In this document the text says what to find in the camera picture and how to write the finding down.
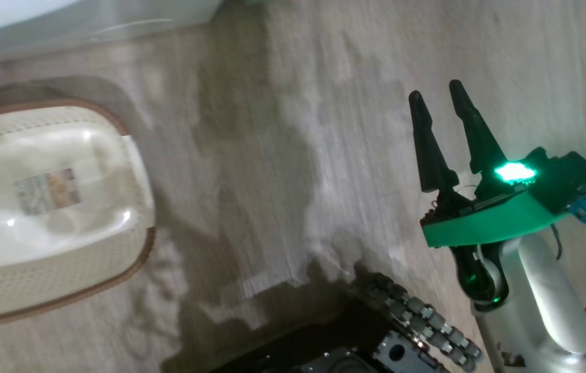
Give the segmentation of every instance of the white plastic basket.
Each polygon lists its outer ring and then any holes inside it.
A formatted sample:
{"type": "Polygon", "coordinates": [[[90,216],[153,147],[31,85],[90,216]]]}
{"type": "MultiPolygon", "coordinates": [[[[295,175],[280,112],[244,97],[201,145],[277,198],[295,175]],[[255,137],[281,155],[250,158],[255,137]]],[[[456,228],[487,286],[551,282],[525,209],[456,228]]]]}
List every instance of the white plastic basket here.
{"type": "Polygon", "coordinates": [[[0,322],[124,281],[153,238],[148,177],[115,116],[75,99],[0,108],[0,322]]]}

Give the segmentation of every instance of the label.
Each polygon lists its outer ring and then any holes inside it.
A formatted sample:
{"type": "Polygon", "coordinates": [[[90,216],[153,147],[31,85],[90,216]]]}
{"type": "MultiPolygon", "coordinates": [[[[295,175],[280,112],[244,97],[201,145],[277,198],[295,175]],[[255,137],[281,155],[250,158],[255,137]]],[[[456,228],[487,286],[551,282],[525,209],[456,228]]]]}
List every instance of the label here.
{"type": "Polygon", "coordinates": [[[14,182],[21,210],[26,215],[46,214],[80,203],[72,168],[55,170],[14,182]]]}

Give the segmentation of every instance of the wooden floor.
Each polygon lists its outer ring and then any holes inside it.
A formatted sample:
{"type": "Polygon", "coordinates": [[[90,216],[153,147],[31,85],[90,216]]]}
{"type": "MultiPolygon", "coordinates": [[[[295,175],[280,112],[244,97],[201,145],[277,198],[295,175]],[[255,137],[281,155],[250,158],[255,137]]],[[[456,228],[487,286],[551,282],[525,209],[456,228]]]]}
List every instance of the wooden floor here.
{"type": "MultiPolygon", "coordinates": [[[[453,78],[509,158],[536,146],[586,157],[580,0],[281,0],[0,64],[0,104],[74,96],[124,120],[160,232],[130,281],[0,326],[0,373],[206,371],[335,311],[356,264],[481,342],[449,250],[426,248],[418,224],[434,196],[419,191],[409,92],[423,93],[461,183],[478,180],[453,78]]],[[[586,303],[586,227],[559,229],[586,303]]]]}

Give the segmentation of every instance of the green led light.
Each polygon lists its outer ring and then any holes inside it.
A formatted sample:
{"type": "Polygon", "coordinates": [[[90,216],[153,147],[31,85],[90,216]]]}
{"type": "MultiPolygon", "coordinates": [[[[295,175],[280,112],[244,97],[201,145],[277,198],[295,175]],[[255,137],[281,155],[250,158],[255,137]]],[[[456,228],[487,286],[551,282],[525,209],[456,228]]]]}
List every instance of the green led light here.
{"type": "Polygon", "coordinates": [[[520,162],[507,162],[501,167],[496,168],[495,172],[502,181],[508,182],[509,184],[530,180],[537,175],[535,170],[520,162]]]}

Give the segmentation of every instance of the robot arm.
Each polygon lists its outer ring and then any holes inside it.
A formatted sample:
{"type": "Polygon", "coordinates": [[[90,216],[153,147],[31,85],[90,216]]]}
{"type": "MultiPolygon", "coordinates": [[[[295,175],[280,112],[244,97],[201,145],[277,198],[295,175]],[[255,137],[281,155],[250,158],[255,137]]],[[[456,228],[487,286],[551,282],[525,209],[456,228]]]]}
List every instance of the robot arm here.
{"type": "Polygon", "coordinates": [[[449,246],[496,371],[586,372],[586,314],[560,265],[534,232],[574,214],[586,223],[586,160],[538,147],[508,161],[458,80],[449,85],[482,180],[475,200],[442,158],[419,92],[410,97],[422,191],[437,206],[421,220],[431,247],[449,246]]]}

